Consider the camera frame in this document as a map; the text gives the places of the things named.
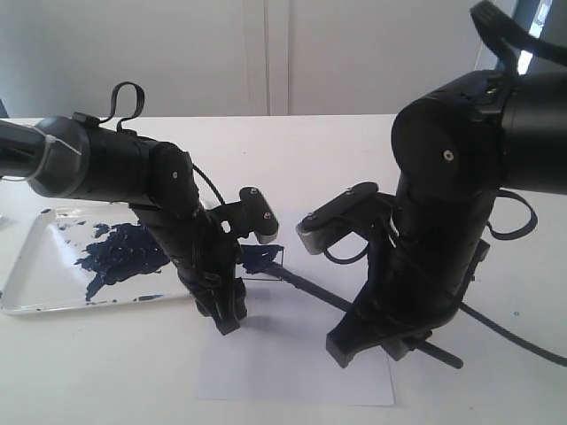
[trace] black strap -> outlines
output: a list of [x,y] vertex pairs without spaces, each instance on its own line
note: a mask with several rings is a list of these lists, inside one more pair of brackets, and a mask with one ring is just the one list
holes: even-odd
[[567,66],[567,48],[529,35],[488,0],[472,7],[470,16],[478,35],[486,47],[502,61],[507,73],[517,76],[517,57],[509,46],[527,50],[536,57]]
[[144,89],[142,89],[140,86],[138,86],[136,83],[132,81],[123,81],[120,84],[117,84],[116,87],[114,87],[113,93],[110,98],[110,115],[108,115],[108,118],[101,120],[100,123],[108,122],[112,118],[114,118],[114,115],[116,114],[116,101],[118,100],[118,93],[120,92],[120,89],[124,86],[132,86],[136,90],[136,110],[129,117],[122,118],[120,121],[118,121],[118,124],[116,124],[116,131],[125,131],[122,129],[122,122],[133,120],[134,118],[139,117],[142,111],[144,110],[144,103],[145,103]]
[[530,210],[530,220],[527,222],[525,226],[519,228],[518,230],[514,230],[513,232],[509,233],[500,233],[493,229],[493,225],[490,224],[490,221],[486,224],[488,229],[490,230],[491,235],[494,239],[498,239],[499,241],[513,241],[515,239],[519,239],[520,237],[524,237],[531,233],[535,227],[538,225],[538,215],[533,210],[532,206],[528,204],[528,201],[520,197],[517,193],[510,192],[509,190],[500,189],[498,190],[497,197],[506,197],[508,199],[514,199],[515,201],[521,202],[525,206],[527,206]]

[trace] white table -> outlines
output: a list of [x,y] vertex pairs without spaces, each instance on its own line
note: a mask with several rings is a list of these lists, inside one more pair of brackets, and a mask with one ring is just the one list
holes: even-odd
[[[357,182],[395,190],[399,170],[390,151],[392,118],[148,118],[128,126],[190,151],[227,199],[236,199],[242,186],[259,186],[276,213],[287,212],[290,218],[281,223],[286,227]],[[205,189],[202,193],[211,196]],[[493,247],[466,299],[510,330],[567,354],[567,197],[525,195],[540,216],[536,232],[510,243],[488,236]],[[18,255],[14,246],[19,249],[33,218],[43,208],[70,204],[40,198],[25,183],[0,183],[0,213],[12,219],[0,230],[0,287]],[[526,214],[521,205],[499,201],[494,216],[499,229],[510,230]],[[417,352],[392,362],[397,401],[392,408],[196,400],[209,324],[191,300],[0,315],[0,423],[567,421],[567,370],[462,313],[431,340],[462,356],[464,369]]]

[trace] screw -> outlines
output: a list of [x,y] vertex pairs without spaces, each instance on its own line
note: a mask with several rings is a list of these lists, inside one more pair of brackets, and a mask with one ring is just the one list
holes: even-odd
[[451,162],[454,159],[454,154],[449,149],[443,152],[443,158],[446,162]]

